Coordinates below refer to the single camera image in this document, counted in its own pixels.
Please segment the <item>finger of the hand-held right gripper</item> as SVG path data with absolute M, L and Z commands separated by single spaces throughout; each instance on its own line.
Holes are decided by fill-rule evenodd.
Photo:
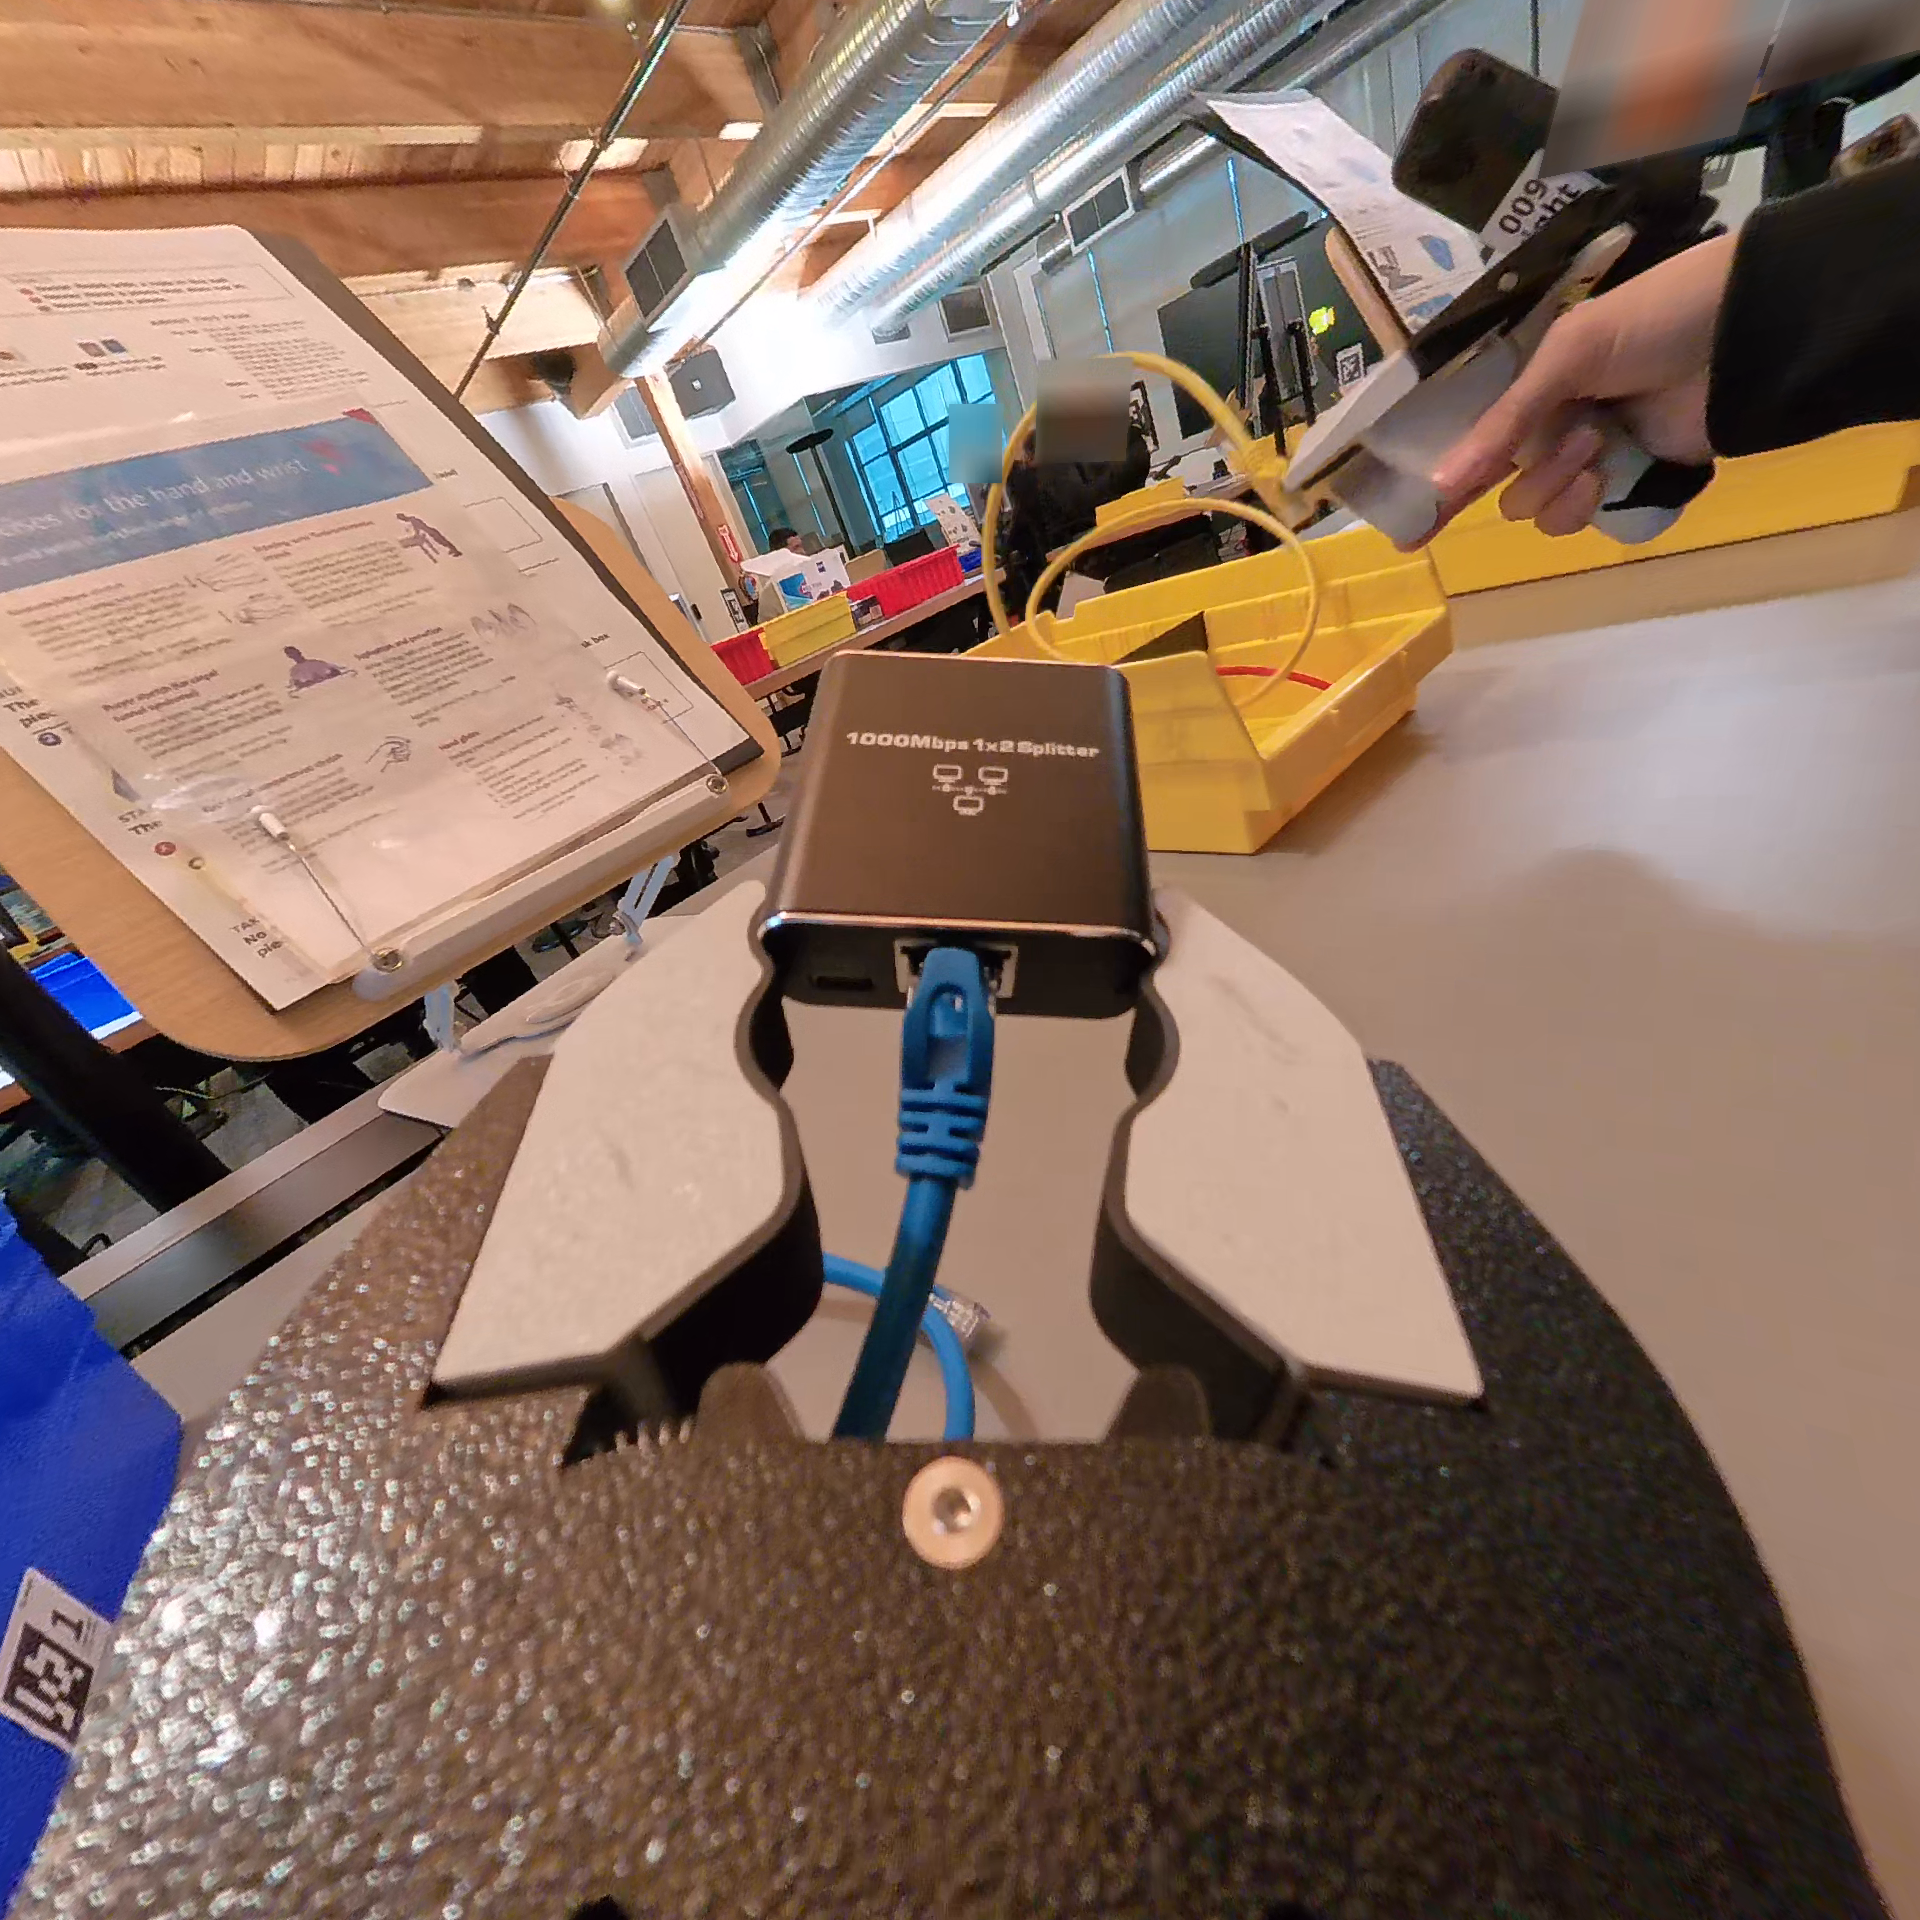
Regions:
M 1413 551 L 1505 483 L 1501 433 L 1492 441 L 1501 460 L 1481 479 L 1444 479 L 1484 439 L 1479 427 L 1374 427 L 1344 463 L 1344 504 L 1397 550 Z
M 1365 454 L 1438 490 L 1438 479 L 1474 424 L 1501 398 L 1501 339 L 1484 338 L 1452 364 L 1420 375 L 1411 351 L 1382 361 L 1289 458 L 1289 492 L 1328 492 L 1338 468 Z

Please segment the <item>person's right hand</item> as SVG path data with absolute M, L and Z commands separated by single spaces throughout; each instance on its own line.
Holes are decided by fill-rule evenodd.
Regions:
M 1501 516 L 1570 538 L 1604 492 L 1603 420 L 1651 458 L 1713 464 L 1708 379 L 1739 235 L 1723 234 L 1552 321 L 1435 476 L 1438 527 L 1501 492 Z

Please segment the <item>person's right forearm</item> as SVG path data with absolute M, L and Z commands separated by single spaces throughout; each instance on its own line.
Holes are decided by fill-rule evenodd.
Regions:
M 1918 159 L 1759 206 L 1717 311 L 1717 458 L 1918 420 Z

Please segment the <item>blue plastic bin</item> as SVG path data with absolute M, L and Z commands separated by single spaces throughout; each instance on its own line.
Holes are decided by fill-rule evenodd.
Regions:
M 180 1443 L 180 1417 L 6 1213 L 6 1855 L 28 1850 L 59 1796 Z

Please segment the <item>black network splitter box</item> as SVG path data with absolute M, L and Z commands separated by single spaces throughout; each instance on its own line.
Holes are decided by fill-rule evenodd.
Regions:
M 1134 1014 L 1159 918 L 1127 676 L 835 658 L 757 938 L 786 999 L 901 1012 L 966 947 L 1001 1016 Z

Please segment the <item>white stand base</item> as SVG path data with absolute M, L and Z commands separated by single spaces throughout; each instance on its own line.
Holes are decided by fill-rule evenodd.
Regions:
M 745 882 L 772 877 L 776 854 L 761 851 L 733 874 L 670 914 L 652 911 L 636 938 L 618 933 L 587 947 L 501 1014 L 479 1020 L 451 1048 L 401 1073 L 374 1092 L 378 1109 L 440 1132 L 455 1128 L 516 1066 L 546 1059 L 622 973 L 660 955 L 685 922 Z

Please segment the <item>silver ventilation duct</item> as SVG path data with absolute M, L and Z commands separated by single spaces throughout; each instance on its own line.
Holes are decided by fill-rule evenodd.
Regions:
M 618 377 L 656 370 L 705 333 L 721 279 L 766 239 L 831 203 L 881 134 L 1001 16 L 983 3 L 854 6 L 702 207 L 660 211 L 622 264 L 626 295 L 599 351 Z
M 1214 3 L 1113 7 L 814 286 L 815 309 L 839 321 L 883 299 L 889 287 L 968 232 L 1031 165 L 1084 129 L 1117 88 L 1146 81 L 1214 10 Z

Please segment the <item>grey desk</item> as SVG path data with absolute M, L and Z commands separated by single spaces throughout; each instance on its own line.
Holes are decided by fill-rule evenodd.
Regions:
M 210 1418 L 22 1916 L 1915 1916 L 1915 589 L 1472 648 L 1161 858 L 1361 1044 L 1478 1405 L 1211 1411 L 1089 1275 L 1134 1020 L 1007 1020 L 983 1438 L 434 1365 L 550 1059 Z M 895 1014 L 790 1007 L 823 1239 Z

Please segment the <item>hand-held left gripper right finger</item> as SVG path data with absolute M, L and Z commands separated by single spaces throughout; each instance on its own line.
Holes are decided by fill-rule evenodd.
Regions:
M 1176 888 L 1127 1046 L 1089 1299 L 1211 1411 L 1313 1390 L 1467 1406 L 1478 1357 L 1372 1066 L 1274 957 Z

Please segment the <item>black monitor screen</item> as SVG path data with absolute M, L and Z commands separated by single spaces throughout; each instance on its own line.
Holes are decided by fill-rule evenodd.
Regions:
M 1225 253 L 1159 309 L 1167 358 L 1235 398 L 1260 433 L 1317 420 L 1340 375 L 1365 373 L 1368 338 L 1324 242 L 1317 223 L 1273 251 Z

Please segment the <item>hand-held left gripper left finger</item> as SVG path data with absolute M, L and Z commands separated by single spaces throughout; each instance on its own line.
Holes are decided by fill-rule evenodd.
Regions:
M 825 1252 L 764 907 L 766 883 L 743 882 L 672 917 L 565 1029 L 445 1332 L 440 1398 L 692 1405 L 814 1319 Z

